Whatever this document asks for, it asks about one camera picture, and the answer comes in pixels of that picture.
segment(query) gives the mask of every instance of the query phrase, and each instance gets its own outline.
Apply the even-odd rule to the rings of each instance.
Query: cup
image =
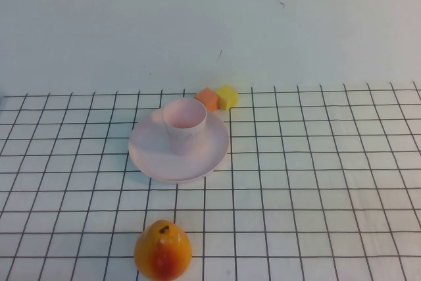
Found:
[[[207,110],[202,102],[182,98],[170,102],[162,112],[173,152],[187,155],[205,142]]]

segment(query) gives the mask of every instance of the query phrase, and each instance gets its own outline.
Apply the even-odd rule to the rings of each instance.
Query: pink saucer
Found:
[[[224,123],[213,113],[207,113],[206,141],[188,155],[173,152],[162,109],[136,124],[129,140],[133,163],[147,176],[165,182],[188,182],[206,176],[223,160],[230,137]]]

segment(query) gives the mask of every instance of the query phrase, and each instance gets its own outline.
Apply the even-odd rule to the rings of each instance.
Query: wall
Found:
[[[420,21],[420,0],[0,0],[0,86],[419,79]]]

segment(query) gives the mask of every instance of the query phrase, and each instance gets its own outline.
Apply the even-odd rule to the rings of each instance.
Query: grid tablecloth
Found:
[[[217,170],[156,182],[128,138],[183,96],[4,98],[0,280],[143,280],[134,244],[160,218],[193,247],[180,280],[421,280],[415,83],[243,91],[218,113],[231,137]]]

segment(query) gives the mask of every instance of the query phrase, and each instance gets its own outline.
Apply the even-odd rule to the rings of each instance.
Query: yellow sponge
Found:
[[[219,95],[219,107],[229,110],[238,103],[238,92],[228,85],[223,85],[216,93]]]

